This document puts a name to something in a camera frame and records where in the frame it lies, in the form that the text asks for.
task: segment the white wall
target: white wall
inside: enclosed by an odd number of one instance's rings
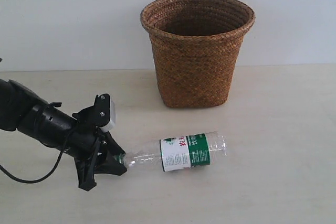
[[[153,0],[0,0],[0,71],[153,68]],[[257,19],[239,65],[336,62],[336,0],[241,0]]]

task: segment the clear plastic bottle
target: clear plastic bottle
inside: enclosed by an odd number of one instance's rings
[[[218,132],[209,132],[146,142],[138,150],[115,158],[127,169],[168,172],[213,164],[225,156],[225,151],[224,137]]]

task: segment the wicker basket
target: wicker basket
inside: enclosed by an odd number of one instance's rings
[[[254,11],[238,0],[157,0],[140,15],[152,44],[158,88],[171,108],[227,101]]]

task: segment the green and white label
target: green and white label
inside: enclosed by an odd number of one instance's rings
[[[163,170],[179,170],[210,164],[205,134],[160,140]]]

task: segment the table surface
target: table surface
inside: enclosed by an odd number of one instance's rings
[[[336,222],[336,65],[236,68],[229,100],[210,109],[164,106],[153,70],[1,73],[71,114],[110,93],[126,150],[160,138],[220,131],[227,155],[178,173],[129,170],[77,188],[73,159],[35,185],[0,174],[0,223]],[[58,152],[0,132],[0,163],[40,178]]]

